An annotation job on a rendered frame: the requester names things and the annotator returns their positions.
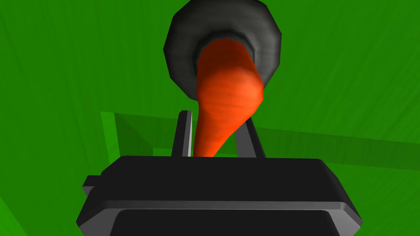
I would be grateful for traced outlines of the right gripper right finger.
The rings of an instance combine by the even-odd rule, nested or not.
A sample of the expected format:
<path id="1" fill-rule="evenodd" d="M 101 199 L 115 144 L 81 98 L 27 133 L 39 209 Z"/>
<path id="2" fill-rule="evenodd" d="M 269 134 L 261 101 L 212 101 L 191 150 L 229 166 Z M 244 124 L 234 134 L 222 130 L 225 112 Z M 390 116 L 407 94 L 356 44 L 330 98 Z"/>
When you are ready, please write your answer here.
<path id="1" fill-rule="evenodd" d="M 266 158 L 252 117 L 235 131 L 235 142 L 239 158 Z"/>

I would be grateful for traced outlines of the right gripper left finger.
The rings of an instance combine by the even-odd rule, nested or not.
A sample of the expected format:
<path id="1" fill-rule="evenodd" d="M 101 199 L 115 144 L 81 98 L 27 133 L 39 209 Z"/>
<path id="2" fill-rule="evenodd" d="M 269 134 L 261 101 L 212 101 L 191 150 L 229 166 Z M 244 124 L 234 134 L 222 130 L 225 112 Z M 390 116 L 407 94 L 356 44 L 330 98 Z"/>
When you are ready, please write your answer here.
<path id="1" fill-rule="evenodd" d="M 173 141 L 172 157 L 190 157 L 192 150 L 192 111 L 182 110 L 178 115 Z"/>

